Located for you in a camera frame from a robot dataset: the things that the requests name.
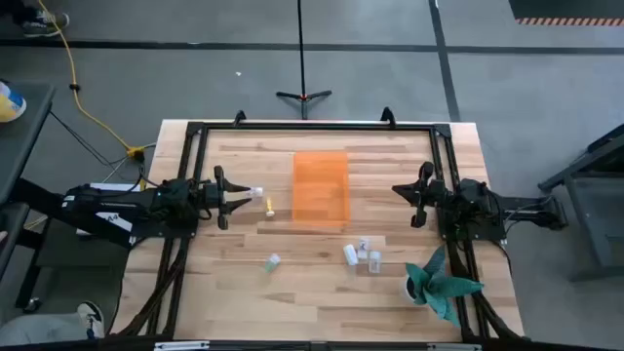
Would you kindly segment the black mat hazard stripe edge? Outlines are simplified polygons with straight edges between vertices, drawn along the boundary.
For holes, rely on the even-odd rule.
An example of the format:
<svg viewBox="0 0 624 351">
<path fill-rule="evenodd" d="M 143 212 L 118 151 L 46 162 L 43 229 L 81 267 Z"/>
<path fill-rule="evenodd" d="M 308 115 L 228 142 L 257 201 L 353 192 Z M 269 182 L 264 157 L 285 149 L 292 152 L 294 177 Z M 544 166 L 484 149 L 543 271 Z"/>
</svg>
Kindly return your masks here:
<svg viewBox="0 0 624 351">
<path fill-rule="evenodd" d="M 624 26 L 624 0 L 508 0 L 522 25 Z"/>
</svg>

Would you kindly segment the person's dark shoe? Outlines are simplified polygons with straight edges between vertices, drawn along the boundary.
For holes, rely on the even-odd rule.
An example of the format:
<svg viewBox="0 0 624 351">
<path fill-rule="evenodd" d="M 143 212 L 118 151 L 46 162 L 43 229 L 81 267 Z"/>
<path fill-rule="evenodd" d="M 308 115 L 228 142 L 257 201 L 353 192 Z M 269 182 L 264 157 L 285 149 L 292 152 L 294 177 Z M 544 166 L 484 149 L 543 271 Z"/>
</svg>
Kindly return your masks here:
<svg viewBox="0 0 624 351">
<path fill-rule="evenodd" d="M 54 37 L 70 24 L 67 13 L 49 13 L 44 10 L 32 9 L 19 25 L 27 38 Z"/>
</svg>

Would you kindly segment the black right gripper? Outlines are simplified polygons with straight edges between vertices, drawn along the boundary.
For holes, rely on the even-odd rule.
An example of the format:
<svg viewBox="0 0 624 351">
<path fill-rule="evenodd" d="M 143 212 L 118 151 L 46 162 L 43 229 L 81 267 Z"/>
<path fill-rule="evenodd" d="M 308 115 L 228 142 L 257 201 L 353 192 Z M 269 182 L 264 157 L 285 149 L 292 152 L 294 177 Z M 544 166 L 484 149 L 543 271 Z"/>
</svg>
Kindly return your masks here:
<svg viewBox="0 0 624 351">
<path fill-rule="evenodd" d="M 393 185 L 392 190 L 403 197 L 411 206 L 416 206 L 411 226 L 422 227 L 427 220 L 426 207 L 436 207 L 447 195 L 446 184 L 442 179 L 432 179 L 435 165 L 425 162 L 419 169 L 418 180 L 409 184 Z"/>
</svg>

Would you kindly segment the person's leg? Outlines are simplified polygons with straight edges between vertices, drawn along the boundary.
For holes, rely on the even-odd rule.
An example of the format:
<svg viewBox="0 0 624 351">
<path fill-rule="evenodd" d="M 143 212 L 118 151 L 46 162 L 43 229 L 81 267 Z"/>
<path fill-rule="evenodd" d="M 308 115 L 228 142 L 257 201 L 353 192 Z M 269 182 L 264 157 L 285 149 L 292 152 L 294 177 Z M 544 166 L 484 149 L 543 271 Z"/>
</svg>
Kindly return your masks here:
<svg viewBox="0 0 624 351">
<path fill-rule="evenodd" d="M 0 328 L 0 346 L 84 339 L 87 332 L 78 313 L 21 316 Z"/>
</svg>

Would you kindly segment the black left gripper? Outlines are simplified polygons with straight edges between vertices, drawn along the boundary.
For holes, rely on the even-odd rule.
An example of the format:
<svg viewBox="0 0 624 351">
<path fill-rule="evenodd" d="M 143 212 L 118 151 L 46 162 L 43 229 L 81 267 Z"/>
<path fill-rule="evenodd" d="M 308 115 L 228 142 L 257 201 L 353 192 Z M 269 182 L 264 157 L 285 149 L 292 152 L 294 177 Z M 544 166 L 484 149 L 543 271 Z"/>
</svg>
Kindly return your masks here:
<svg viewBox="0 0 624 351">
<path fill-rule="evenodd" d="M 217 227 L 221 230 L 228 229 L 228 215 L 238 208 L 248 204 L 252 198 L 243 198 L 233 201 L 225 200 L 225 192 L 237 193 L 251 190 L 248 186 L 231 183 L 225 179 L 222 166 L 214 167 L 214 180 L 202 180 L 199 182 L 197 194 L 197 208 L 211 218 L 211 210 L 217 211 Z"/>
</svg>

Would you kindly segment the orange translucent plastic basket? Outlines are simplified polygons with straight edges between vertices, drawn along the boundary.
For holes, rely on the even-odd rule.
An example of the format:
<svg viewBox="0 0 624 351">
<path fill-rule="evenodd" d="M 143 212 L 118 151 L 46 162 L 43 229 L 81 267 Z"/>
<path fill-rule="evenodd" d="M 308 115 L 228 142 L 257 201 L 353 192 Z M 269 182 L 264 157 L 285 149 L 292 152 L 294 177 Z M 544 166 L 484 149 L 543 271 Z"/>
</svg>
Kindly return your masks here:
<svg viewBox="0 0 624 351">
<path fill-rule="evenodd" d="M 348 156 L 298 151 L 292 163 L 292 220 L 322 226 L 350 221 Z"/>
</svg>

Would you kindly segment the teal crumpled cloth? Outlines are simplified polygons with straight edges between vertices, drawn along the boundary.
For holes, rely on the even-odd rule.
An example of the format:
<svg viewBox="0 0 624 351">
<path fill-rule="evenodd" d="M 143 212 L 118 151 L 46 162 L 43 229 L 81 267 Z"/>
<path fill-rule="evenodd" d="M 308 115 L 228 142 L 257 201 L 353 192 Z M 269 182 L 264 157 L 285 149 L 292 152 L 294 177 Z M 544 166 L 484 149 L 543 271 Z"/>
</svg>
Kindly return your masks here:
<svg viewBox="0 0 624 351">
<path fill-rule="evenodd" d="M 446 273 L 446 249 L 438 247 L 428 262 L 420 267 L 406 263 L 406 289 L 415 305 L 428 305 L 440 320 L 460 328 L 460 322 L 452 298 L 480 292 L 484 285 L 470 279 L 448 276 Z"/>
</svg>

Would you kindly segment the dark side table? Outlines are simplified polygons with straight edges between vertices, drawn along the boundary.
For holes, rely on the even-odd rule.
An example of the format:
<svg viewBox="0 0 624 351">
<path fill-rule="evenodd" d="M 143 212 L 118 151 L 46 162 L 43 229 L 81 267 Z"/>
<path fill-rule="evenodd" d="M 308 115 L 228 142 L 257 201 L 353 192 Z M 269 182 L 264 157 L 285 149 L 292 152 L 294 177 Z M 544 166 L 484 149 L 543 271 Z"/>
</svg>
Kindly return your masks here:
<svg viewBox="0 0 624 351">
<path fill-rule="evenodd" d="M 23 172 L 56 92 L 54 86 L 43 83 L 12 83 L 9 87 L 25 99 L 26 109 L 18 119 L 0 123 L 0 205 L 9 200 Z"/>
</svg>

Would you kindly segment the black tripod stand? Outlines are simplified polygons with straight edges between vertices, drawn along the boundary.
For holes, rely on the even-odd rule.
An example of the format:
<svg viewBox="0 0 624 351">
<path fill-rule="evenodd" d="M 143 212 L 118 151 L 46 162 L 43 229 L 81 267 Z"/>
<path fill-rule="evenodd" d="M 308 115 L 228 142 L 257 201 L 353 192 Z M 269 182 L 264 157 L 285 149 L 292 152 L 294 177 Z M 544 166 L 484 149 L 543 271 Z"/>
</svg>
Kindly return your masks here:
<svg viewBox="0 0 624 351">
<path fill-rule="evenodd" d="M 278 91 L 275 93 L 275 95 L 277 98 L 282 98 L 282 99 L 289 98 L 289 99 L 293 99 L 297 101 L 300 107 L 300 118 L 302 120 L 307 120 L 308 119 L 308 105 L 310 104 L 310 102 L 318 98 L 327 98 L 332 95 L 332 91 L 324 90 L 324 91 L 312 93 L 312 94 L 307 93 L 301 0 L 296 0 L 296 16 L 297 16 L 300 92 L 298 94 L 292 94 L 292 93 Z"/>
</svg>

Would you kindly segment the dark grey metal cart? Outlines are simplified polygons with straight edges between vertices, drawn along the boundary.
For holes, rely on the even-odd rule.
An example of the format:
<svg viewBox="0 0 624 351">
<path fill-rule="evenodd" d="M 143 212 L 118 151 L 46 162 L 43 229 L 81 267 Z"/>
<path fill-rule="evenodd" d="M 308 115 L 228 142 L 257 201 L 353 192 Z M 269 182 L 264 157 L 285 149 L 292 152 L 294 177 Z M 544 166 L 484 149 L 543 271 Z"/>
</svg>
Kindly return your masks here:
<svg viewBox="0 0 624 351">
<path fill-rule="evenodd" d="M 538 184 L 564 186 L 589 239 L 595 265 L 571 277 L 588 282 L 624 277 L 624 123 L 590 143 L 584 153 Z"/>
</svg>

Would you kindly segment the person's white shoe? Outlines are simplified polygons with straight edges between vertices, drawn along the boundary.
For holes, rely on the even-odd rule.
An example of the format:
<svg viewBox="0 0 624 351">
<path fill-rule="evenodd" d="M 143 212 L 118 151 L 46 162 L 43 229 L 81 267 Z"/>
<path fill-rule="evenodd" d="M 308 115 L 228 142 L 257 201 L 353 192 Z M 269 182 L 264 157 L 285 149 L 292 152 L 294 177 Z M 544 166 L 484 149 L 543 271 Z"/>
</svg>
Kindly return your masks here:
<svg viewBox="0 0 624 351">
<path fill-rule="evenodd" d="M 103 314 L 96 304 L 91 301 L 83 301 L 78 305 L 77 313 L 86 329 L 88 339 L 105 337 Z"/>
</svg>

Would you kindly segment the white paper sheet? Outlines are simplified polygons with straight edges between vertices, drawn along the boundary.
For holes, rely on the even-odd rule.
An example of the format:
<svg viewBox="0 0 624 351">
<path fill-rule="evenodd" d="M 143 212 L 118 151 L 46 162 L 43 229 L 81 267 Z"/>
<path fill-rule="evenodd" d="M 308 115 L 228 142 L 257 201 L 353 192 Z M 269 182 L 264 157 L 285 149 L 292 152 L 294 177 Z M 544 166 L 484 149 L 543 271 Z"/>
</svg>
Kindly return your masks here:
<svg viewBox="0 0 624 351">
<path fill-rule="evenodd" d="M 139 184 L 128 184 L 128 183 L 90 183 L 90 186 L 95 189 L 105 190 L 105 191 L 131 191 L 138 192 L 140 191 Z"/>
</svg>

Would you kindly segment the black metal table frame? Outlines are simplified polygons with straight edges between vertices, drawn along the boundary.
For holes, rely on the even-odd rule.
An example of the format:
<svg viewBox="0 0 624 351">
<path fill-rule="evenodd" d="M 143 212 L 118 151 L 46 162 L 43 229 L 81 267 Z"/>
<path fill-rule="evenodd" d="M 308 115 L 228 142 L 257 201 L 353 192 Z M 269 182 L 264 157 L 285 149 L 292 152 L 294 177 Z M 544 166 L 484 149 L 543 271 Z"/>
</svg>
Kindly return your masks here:
<svg viewBox="0 0 624 351">
<path fill-rule="evenodd" d="M 444 177 L 488 179 L 477 128 L 435 122 L 212 120 L 203 166 L 221 165 L 235 183 L 263 188 L 261 199 L 230 217 L 227 230 L 203 222 L 190 243 L 174 335 L 180 339 L 314 341 L 457 341 L 460 329 L 409 301 L 406 263 L 424 264 L 442 244 L 437 219 L 410 226 L 413 210 L 392 186 L 440 161 Z M 293 221 L 293 155 L 344 151 L 350 221 L 339 226 Z M 275 215 L 266 216 L 270 197 Z M 343 247 L 370 239 L 381 271 L 345 261 Z M 270 255 L 281 258 L 271 273 Z"/>
</svg>

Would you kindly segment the yellow blue white object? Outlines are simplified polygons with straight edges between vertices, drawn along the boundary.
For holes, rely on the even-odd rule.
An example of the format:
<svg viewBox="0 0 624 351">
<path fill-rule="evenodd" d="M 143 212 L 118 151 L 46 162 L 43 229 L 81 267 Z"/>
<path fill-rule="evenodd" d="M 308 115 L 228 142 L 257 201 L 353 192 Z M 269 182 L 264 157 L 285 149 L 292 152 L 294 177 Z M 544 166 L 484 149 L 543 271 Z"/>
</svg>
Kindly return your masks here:
<svg viewBox="0 0 624 351">
<path fill-rule="evenodd" d="M 23 96 L 0 81 L 0 123 L 9 123 L 18 119 L 26 108 L 27 104 Z"/>
</svg>

